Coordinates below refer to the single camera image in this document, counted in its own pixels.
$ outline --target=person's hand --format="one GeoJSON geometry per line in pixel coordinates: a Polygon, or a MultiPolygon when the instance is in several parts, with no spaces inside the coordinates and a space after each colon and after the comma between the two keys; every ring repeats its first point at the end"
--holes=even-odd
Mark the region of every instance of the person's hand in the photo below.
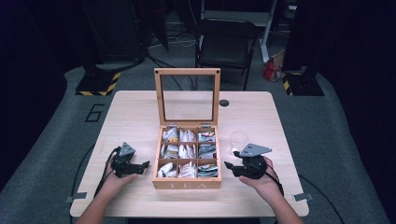
{"type": "MultiPolygon", "coordinates": [[[[274,165],[270,159],[266,157],[264,157],[264,159],[267,162],[268,166],[274,168],[274,165]]],[[[269,175],[276,177],[276,174],[270,167],[267,167],[266,172],[269,175]]],[[[273,179],[268,177],[268,175],[263,175],[260,179],[250,179],[241,175],[239,176],[239,180],[242,183],[254,188],[257,193],[259,193],[259,195],[268,203],[271,202],[275,197],[283,197],[277,183],[273,179]]]]}
{"type": "Polygon", "coordinates": [[[106,168],[106,175],[108,175],[110,172],[111,174],[108,175],[105,183],[103,184],[102,188],[98,193],[107,197],[110,200],[115,198],[127,184],[131,183],[135,178],[137,178],[137,174],[127,175],[122,178],[118,178],[111,169],[112,161],[113,159],[111,159],[106,168]]]}

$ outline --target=black curtain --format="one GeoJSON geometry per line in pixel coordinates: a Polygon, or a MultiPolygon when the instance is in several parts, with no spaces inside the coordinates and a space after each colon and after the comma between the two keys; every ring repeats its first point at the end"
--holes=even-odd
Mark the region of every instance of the black curtain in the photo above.
{"type": "Polygon", "coordinates": [[[302,0],[283,70],[307,66],[334,86],[390,222],[396,223],[396,17],[393,1],[302,0]]]}
{"type": "Polygon", "coordinates": [[[1,190],[62,101],[64,73],[101,60],[78,1],[1,1],[0,25],[1,190]]]}

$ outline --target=wooden box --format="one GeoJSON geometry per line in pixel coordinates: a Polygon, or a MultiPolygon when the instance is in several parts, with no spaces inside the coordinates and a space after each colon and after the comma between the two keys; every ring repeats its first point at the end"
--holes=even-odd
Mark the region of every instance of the wooden box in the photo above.
{"type": "Polygon", "coordinates": [[[220,70],[158,68],[154,75],[161,123],[152,177],[155,189],[219,189],[220,70]],[[217,174],[211,170],[216,166],[217,174]]]}

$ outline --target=box hinge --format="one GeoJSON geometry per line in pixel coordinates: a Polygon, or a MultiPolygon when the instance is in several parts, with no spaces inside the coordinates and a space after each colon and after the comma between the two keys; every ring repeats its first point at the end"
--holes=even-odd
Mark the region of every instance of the box hinge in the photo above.
{"type": "Polygon", "coordinates": [[[166,125],[166,127],[168,127],[168,128],[177,128],[177,124],[176,123],[168,123],[166,125]]]}
{"type": "Polygon", "coordinates": [[[202,123],[201,128],[211,128],[210,123],[202,123]]]}

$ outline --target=tea bag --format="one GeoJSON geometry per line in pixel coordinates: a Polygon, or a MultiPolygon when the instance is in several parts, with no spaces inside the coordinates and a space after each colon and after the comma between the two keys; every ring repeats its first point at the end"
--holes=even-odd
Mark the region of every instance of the tea bag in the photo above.
{"type": "Polygon", "coordinates": [[[177,176],[177,170],[176,167],[173,167],[171,171],[169,171],[166,174],[166,177],[176,177],[177,176]]]}
{"type": "Polygon", "coordinates": [[[191,130],[187,130],[187,135],[189,136],[189,142],[195,142],[197,140],[195,134],[191,130]]]}
{"type": "Polygon", "coordinates": [[[178,148],[174,145],[168,145],[165,150],[165,155],[163,156],[164,159],[177,159],[178,157],[178,148]]]}
{"type": "Polygon", "coordinates": [[[216,153],[216,146],[210,144],[202,144],[200,145],[198,157],[200,159],[213,159],[215,158],[214,154],[216,153]]]}
{"type": "Polygon", "coordinates": [[[187,131],[180,130],[180,141],[181,142],[189,141],[189,135],[188,135],[187,131]]]}
{"type": "Polygon", "coordinates": [[[178,177],[196,177],[195,164],[192,161],[184,165],[179,165],[178,170],[178,177]]]}
{"type": "Polygon", "coordinates": [[[196,155],[195,145],[192,145],[192,147],[187,145],[187,158],[195,159],[196,157],[197,155],[196,155]]]}
{"type": "Polygon", "coordinates": [[[164,157],[165,157],[165,144],[163,144],[163,146],[161,147],[160,157],[161,157],[161,158],[164,158],[164,157]]]}
{"type": "Polygon", "coordinates": [[[216,164],[198,166],[198,176],[200,177],[217,177],[218,175],[218,166],[216,164]]]}
{"type": "Polygon", "coordinates": [[[163,141],[164,142],[177,142],[178,141],[178,134],[177,128],[173,127],[168,131],[163,132],[163,141]]]}
{"type": "Polygon", "coordinates": [[[170,170],[173,168],[173,163],[168,162],[161,169],[158,171],[158,177],[166,177],[166,174],[169,173],[170,170]]]}
{"type": "Polygon", "coordinates": [[[187,159],[187,150],[186,148],[184,148],[183,145],[180,145],[180,147],[178,147],[178,157],[181,159],[187,159]]]}
{"type": "Polygon", "coordinates": [[[199,142],[215,142],[216,136],[215,132],[205,132],[205,133],[198,133],[198,141],[199,142]]]}

